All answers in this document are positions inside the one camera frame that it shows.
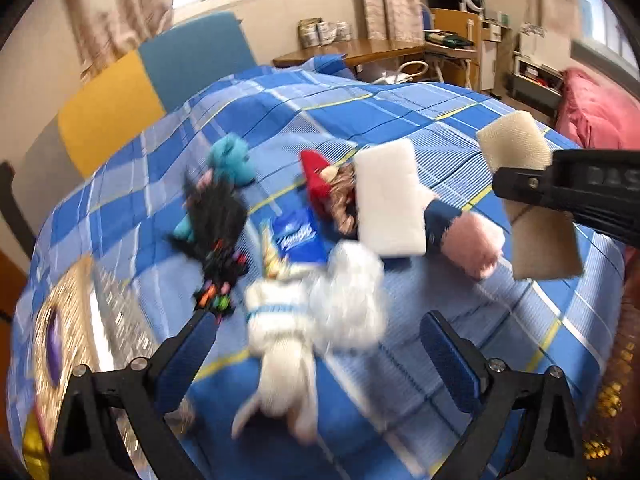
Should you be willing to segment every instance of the teal plush toy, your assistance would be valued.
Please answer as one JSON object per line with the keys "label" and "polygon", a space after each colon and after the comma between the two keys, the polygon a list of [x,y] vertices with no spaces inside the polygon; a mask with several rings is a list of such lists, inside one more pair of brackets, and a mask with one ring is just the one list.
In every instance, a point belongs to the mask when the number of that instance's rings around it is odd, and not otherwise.
{"label": "teal plush toy", "polygon": [[207,164],[215,168],[216,177],[226,176],[237,187],[255,180],[254,165],[249,160],[249,145],[236,134],[227,134],[211,147]]}
{"label": "teal plush toy", "polygon": [[[207,155],[207,165],[214,168],[216,178],[227,177],[236,187],[246,186],[255,180],[254,165],[249,161],[249,145],[236,134],[227,134],[214,143]],[[208,172],[201,177],[198,186],[210,183]],[[193,231],[189,215],[185,215],[174,229],[174,236],[180,240],[193,241]]]}

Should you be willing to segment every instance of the bedspread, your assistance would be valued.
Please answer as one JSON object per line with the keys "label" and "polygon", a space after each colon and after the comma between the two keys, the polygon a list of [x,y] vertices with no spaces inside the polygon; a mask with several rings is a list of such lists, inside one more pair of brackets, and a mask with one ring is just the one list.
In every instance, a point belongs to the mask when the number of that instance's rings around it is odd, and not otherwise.
{"label": "bedspread", "polygon": [[[81,254],[93,253],[117,278],[130,280],[160,340],[190,318],[200,269],[164,235],[184,215],[185,168],[201,171],[209,146],[229,132],[249,143],[258,179],[242,190],[250,218],[239,245],[252,264],[234,291],[239,308],[222,323],[188,394],[197,420],[184,446],[207,478],[430,478],[469,421],[418,339],[419,321],[432,309],[487,357],[519,370],[562,367],[585,414],[616,332],[620,248],[577,226],[583,277],[514,282],[510,226],[476,141],[480,128],[512,110],[447,84],[372,86],[335,73],[349,74],[339,59],[323,57],[302,68],[258,67],[219,80],[124,146],[55,208],[15,313],[8,419],[17,449],[33,405],[34,316]],[[551,149],[575,146],[538,126]],[[423,184],[505,230],[498,269],[476,283],[436,253],[387,262],[384,285],[392,304],[384,340],[372,351],[318,359],[318,444],[300,447],[284,424],[261,417],[232,441],[234,413],[255,391],[260,367],[246,350],[242,307],[242,290],[261,272],[258,225],[306,205],[300,150],[315,148],[337,162],[367,144],[400,137],[415,145]],[[330,231],[328,246],[335,241]]]}

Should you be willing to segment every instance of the metal screw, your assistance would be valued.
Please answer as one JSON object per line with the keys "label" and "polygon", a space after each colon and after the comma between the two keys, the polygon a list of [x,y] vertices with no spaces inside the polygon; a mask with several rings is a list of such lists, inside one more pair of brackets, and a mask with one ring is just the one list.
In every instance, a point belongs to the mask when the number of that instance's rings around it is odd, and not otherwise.
{"label": "metal screw", "polygon": [[555,377],[556,379],[561,379],[562,377],[564,377],[564,372],[559,366],[551,366],[549,367],[549,375]]}
{"label": "metal screw", "polygon": [[147,365],[146,357],[136,357],[130,362],[129,366],[132,370],[139,372],[140,370],[144,370]]}
{"label": "metal screw", "polygon": [[75,376],[75,377],[82,377],[87,371],[87,367],[86,365],[78,365],[76,367],[74,367],[73,370],[71,370],[71,373]]}
{"label": "metal screw", "polygon": [[507,363],[505,363],[502,359],[498,359],[497,357],[492,357],[489,359],[489,368],[494,372],[503,372],[507,369]]}

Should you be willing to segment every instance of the pink blanket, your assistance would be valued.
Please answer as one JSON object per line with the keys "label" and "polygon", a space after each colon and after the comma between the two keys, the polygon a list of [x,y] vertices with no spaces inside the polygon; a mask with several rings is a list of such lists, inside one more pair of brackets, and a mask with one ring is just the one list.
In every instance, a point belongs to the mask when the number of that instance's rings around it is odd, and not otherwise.
{"label": "pink blanket", "polygon": [[569,68],[555,130],[584,148],[640,150],[640,104],[622,88]]}

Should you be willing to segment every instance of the beige foam pad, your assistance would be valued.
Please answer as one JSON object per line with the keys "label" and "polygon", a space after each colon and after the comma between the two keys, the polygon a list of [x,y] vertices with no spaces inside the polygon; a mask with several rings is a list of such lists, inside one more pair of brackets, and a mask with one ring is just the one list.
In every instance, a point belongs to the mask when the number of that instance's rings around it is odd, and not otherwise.
{"label": "beige foam pad", "polygon": [[[501,117],[478,132],[492,173],[498,168],[544,170],[552,154],[529,112]],[[582,274],[582,261],[568,213],[502,200],[511,223],[513,277],[554,280]]]}

